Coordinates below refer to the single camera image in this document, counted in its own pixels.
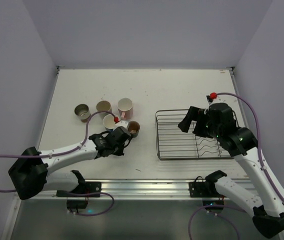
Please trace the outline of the dark cup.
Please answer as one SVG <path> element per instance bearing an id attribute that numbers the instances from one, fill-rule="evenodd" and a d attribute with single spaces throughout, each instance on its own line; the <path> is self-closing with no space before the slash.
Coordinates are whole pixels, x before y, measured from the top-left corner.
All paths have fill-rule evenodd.
<path id="1" fill-rule="evenodd" d="M 137 121 L 130 121 L 128 131 L 132 138 L 136 138 L 140 131 L 140 124 Z"/>

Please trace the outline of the blue hexagonal mug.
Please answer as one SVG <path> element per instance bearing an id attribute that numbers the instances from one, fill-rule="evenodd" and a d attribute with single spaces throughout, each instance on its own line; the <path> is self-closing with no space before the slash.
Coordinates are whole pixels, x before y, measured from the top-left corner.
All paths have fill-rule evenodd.
<path id="1" fill-rule="evenodd" d="M 112 132 L 115 127 L 115 124 L 116 122 L 114 121 L 114 116 L 112 114 L 107 114 L 103 118 L 103 126 L 107 131 Z"/>

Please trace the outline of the pink hexagonal mug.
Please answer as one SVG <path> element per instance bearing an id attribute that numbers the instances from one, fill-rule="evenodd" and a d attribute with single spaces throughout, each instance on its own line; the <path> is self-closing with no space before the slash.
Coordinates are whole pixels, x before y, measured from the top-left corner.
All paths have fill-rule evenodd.
<path id="1" fill-rule="evenodd" d="M 123 120 L 129 120 L 133 116 L 133 102 L 129 98 L 122 98 L 117 103 L 119 115 Z"/>

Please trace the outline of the beige tall cup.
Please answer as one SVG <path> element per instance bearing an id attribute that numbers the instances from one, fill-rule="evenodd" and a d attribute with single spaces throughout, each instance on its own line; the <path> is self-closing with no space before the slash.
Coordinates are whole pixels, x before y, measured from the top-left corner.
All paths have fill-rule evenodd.
<path id="1" fill-rule="evenodd" d="M 103 118 L 108 114 L 108 112 L 112 112 L 112 106 L 108 101 L 102 100 L 96 104 L 96 110 L 98 112 L 101 112 L 99 113 L 99 115 Z"/>

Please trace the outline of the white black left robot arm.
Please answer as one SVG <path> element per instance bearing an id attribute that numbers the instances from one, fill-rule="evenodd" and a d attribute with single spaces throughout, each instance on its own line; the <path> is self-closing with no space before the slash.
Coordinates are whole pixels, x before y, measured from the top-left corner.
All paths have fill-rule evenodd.
<path id="1" fill-rule="evenodd" d="M 112 132 L 93 134 L 85 143 L 44 152 L 31 147 L 12 165 L 9 176 L 21 200 L 30 199 L 43 191 L 83 194 L 85 180 L 79 171 L 62 173 L 59 169 L 110 155 L 122 156 L 131 138 L 129 131 L 120 126 Z"/>

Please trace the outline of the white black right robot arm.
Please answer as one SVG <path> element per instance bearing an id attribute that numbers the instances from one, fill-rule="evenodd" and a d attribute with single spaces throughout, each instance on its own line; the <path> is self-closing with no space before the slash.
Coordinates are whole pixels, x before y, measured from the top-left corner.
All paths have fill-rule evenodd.
<path id="1" fill-rule="evenodd" d="M 251 216 L 256 229 L 268 239 L 284 231 L 284 188 L 258 149 L 251 130 L 238 127 L 232 108 L 223 102 L 212 103 L 207 109 L 191 106 L 178 128 L 186 133 L 192 122 L 196 123 L 194 135 L 216 139 L 248 175 L 257 194 L 241 187 L 221 170 L 207 175 L 202 182 L 189 183 L 190 194 L 231 199 Z"/>

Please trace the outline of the aluminium front rail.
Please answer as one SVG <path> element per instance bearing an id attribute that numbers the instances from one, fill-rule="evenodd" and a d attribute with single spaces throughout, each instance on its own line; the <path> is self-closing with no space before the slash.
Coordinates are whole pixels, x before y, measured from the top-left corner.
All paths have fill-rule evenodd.
<path id="1" fill-rule="evenodd" d="M 89 193 L 108 193 L 117 200 L 209 200 L 218 196 L 199 194 L 194 182 L 204 179 L 86 179 Z"/>

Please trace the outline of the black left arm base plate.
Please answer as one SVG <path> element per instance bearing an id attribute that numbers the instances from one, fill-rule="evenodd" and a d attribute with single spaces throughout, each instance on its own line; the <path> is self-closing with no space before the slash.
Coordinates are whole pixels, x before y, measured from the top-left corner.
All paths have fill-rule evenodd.
<path id="1" fill-rule="evenodd" d="M 74 198 L 74 197 L 100 197 L 102 189 L 102 183 L 99 181 L 86 181 L 85 183 L 79 184 L 71 192 L 58 190 L 56 193 L 57 197 Z"/>

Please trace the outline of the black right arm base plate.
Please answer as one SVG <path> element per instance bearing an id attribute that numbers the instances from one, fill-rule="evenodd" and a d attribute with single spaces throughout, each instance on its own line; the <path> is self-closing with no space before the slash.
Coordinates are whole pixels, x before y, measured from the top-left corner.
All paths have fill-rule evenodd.
<path id="1" fill-rule="evenodd" d="M 197 177 L 188 183 L 189 196 L 191 198 L 219 198 L 222 194 L 216 190 L 217 179 Z"/>

